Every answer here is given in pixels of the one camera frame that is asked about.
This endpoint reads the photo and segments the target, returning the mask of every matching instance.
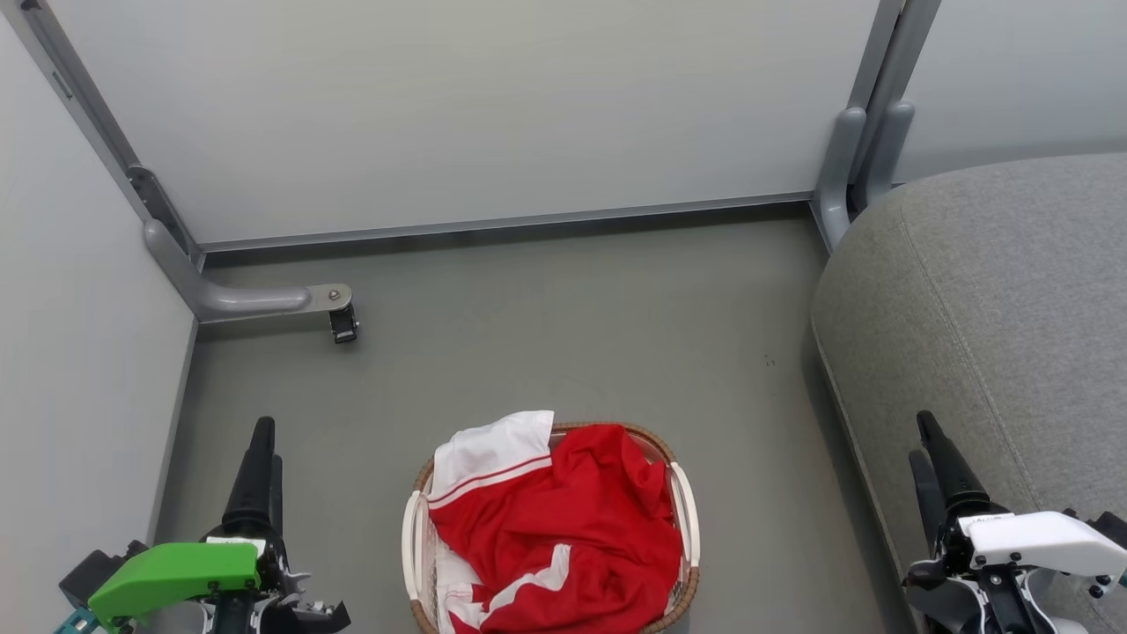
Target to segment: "gray sofa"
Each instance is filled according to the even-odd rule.
[[[829,258],[815,337],[898,571],[926,559],[908,470],[931,410],[1017,512],[1127,518],[1127,154],[902,186]],[[1048,613],[1127,632],[1127,590]]]

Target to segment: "white basket handle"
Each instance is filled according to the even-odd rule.
[[[419,598],[419,587],[415,579],[415,515],[421,497],[423,493],[415,491],[407,500],[407,509],[403,510],[403,534],[400,539],[403,556],[403,586],[407,587],[407,596],[412,601],[417,601]]]
[[[673,468],[673,483],[677,486],[681,499],[685,502],[685,521],[682,523],[681,530],[685,534],[687,542],[689,565],[696,568],[701,562],[701,532],[700,520],[696,518],[696,499],[693,498],[693,488],[689,485],[689,476],[681,465],[669,463]]]

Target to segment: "red garment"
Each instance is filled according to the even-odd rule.
[[[438,536],[481,581],[467,599],[480,614],[451,608],[454,629],[637,634],[660,618],[682,555],[666,468],[621,426],[591,426],[550,462],[506,468],[509,480],[479,474],[433,499]]]

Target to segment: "white panel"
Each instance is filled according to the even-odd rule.
[[[215,242],[809,191],[877,3],[52,6]]]
[[[3,18],[0,113],[0,614],[52,632],[63,575],[147,539],[193,315]]]
[[[905,90],[897,182],[1127,150],[1127,2],[943,0]]]

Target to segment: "metal frame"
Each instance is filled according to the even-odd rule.
[[[71,45],[62,25],[59,24],[59,19],[51,11],[51,7],[46,5],[45,0],[23,0],[19,2],[19,9],[35,38],[54,65],[51,75],[59,84],[63,96],[73,99],[87,114],[94,131],[105,142],[114,161],[128,175],[130,182],[134,184],[134,189],[141,196],[141,203],[149,215],[163,222],[184,252],[188,253],[193,261],[199,264],[203,251],[192,239],[192,234],[184,225],[184,221],[180,220],[176,207],[163,194],[159,182],[157,182],[156,175],[141,166],[141,160],[133,151],[133,146],[130,145],[125,133],[122,132],[117,119],[109,110],[109,106],[106,105],[106,100],[103,99],[101,92],[95,86],[94,79],[90,78],[90,73],[82,64],[78,52]],[[139,171],[148,178],[142,176],[134,182],[134,176]],[[142,180],[144,187],[139,186]]]
[[[903,0],[880,0],[877,15],[872,18],[872,28],[861,65],[853,80],[845,109],[834,119],[833,132],[829,134],[829,145],[822,160],[818,182],[810,200],[810,211],[822,232],[822,239],[831,251],[849,229],[849,206],[846,191],[850,182],[850,168],[854,157],[862,146],[863,132],[871,123],[869,113],[881,64],[886,59],[889,42],[896,30],[900,16]]]
[[[806,199],[808,195],[823,239],[827,248],[833,250],[849,227],[850,184],[858,184],[854,187],[853,202],[862,208],[870,200],[891,187],[891,172],[899,157],[899,150],[903,146],[904,137],[907,134],[914,114],[914,106],[907,101],[903,101],[904,88],[919,59],[923,42],[926,38],[928,30],[931,27],[940,2],[940,0],[880,0],[873,16],[869,39],[866,43],[846,107],[838,113],[834,120],[816,188],[809,194],[800,191],[701,203],[553,214],[540,217],[455,222],[428,226],[373,229],[197,244],[176,212],[172,200],[160,186],[157,175],[141,164],[124,132],[109,110],[108,105],[101,98],[101,95],[98,92],[97,87],[79,59],[78,53],[66,38],[62,26],[46,5],[46,0],[9,1],[18,2],[20,12],[25,15],[36,39],[38,39],[50,57],[54,66],[50,70],[50,74],[59,83],[63,97],[74,99],[79,107],[88,115],[96,134],[105,142],[113,159],[128,176],[130,182],[139,194],[149,215],[163,223],[171,239],[179,245],[179,249],[186,252],[192,261],[201,268],[204,253],[211,251],[369,240],[397,235],[574,222],[627,215],[677,213],[798,200]],[[193,283],[192,285],[193,288],[199,286],[203,286],[203,284]],[[194,310],[198,307],[203,311],[201,321],[216,321],[214,320],[216,314],[208,312],[211,310],[208,302],[214,300],[218,294],[205,293],[205,295],[211,298],[205,300],[202,298],[204,295],[192,294],[189,292],[185,296],[185,301],[188,301]],[[230,315],[239,312],[241,314],[239,319],[246,319],[246,316],[251,315],[287,312],[292,309],[292,304],[287,302],[282,302],[273,309],[265,309],[257,301],[249,298],[248,301],[250,303],[245,309],[239,310],[232,310],[230,305],[223,304],[225,306],[224,314]]]
[[[346,284],[284,286],[276,288],[231,288],[208,280],[201,273],[204,251],[193,240],[176,207],[153,171],[143,164],[114,118],[109,106],[90,78],[63,32],[62,25],[45,0],[8,0],[23,15],[30,35],[42,47],[33,57],[59,86],[60,96],[73,101],[85,117],[68,108],[79,120],[79,127],[99,150],[107,169],[130,187],[123,187],[144,223],[143,238],[149,252],[165,275],[196,314],[201,324],[250,320],[255,316],[328,312],[337,343],[356,339],[360,324],[352,306],[352,288]],[[32,43],[25,44],[32,48]]]
[[[877,8],[853,93],[834,123],[810,202],[829,251],[849,229],[849,203],[863,209],[893,187],[893,172],[915,115],[915,105],[904,99],[904,89],[939,3],[881,0]]]
[[[915,116],[915,104],[904,99],[904,90],[939,6],[940,0],[907,0],[900,14],[869,102],[869,111],[875,116],[861,133],[860,151],[850,169],[854,184],[852,202],[859,209],[891,189],[893,172]]]

